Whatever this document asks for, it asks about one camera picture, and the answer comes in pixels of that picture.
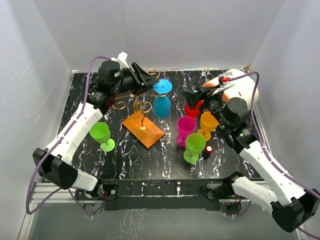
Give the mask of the blue plastic wine glass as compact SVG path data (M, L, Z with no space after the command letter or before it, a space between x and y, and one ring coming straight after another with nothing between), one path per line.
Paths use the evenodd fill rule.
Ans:
M153 90L159 94L153 101L153 114L158 118L168 118L171 114L171 101L167 94L172 90L172 83L169 80L160 79L153 86Z

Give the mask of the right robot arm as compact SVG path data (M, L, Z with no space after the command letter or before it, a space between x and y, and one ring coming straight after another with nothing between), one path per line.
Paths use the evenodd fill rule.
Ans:
M216 193L230 199L238 195L252 201L269 212L277 225L288 233L316 214L320 204L319 192L295 183L261 146L257 132L250 124L251 112L245 99L235 96L224 102L222 91L216 91L214 87L200 87L196 92L184 91L183 95L191 108L202 102L201 109L207 109L218 121L219 135L249 162L269 186L258 185L236 171L222 180L222 185L214 189Z

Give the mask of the pink plastic wine glass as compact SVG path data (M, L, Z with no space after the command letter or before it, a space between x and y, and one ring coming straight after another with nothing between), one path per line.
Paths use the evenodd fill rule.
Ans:
M180 147L186 146L187 137L195 131L196 121L192 117L183 116L177 121L177 132L176 143Z

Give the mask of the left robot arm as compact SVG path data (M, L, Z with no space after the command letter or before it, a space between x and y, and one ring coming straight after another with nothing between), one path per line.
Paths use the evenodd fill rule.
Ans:
M71 165L75 151L115 103L116 95L131 92L139 96L158 82L135 62L121 67L118 60L104 61L97 78L86 84L83 101L56 139L44 149L37 148L33 152L35 172L63 190L81 189L91 199L99 199L104 188L98 184L98 178Z

